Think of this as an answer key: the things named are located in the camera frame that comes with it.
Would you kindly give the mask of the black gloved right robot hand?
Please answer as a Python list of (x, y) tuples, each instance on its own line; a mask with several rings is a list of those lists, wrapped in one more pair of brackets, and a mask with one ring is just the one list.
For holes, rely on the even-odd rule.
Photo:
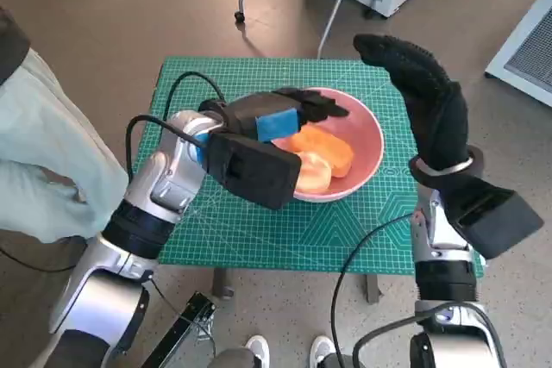
[(402, 95), (422, 161), (435, 171), (466, 162), (467, 104), (432, 53), (388, 35), (358, 34), (353, 45), (363, 63), (388, 72)]

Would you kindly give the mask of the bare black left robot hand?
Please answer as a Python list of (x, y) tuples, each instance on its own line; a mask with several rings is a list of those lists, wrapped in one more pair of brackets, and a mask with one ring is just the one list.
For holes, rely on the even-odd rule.
[(349, 111), (320, 90), (282, 88), (239, 98), (223, 113), (232, 133), (268, 142), (290, 137), (309, 122), (346, 117)]

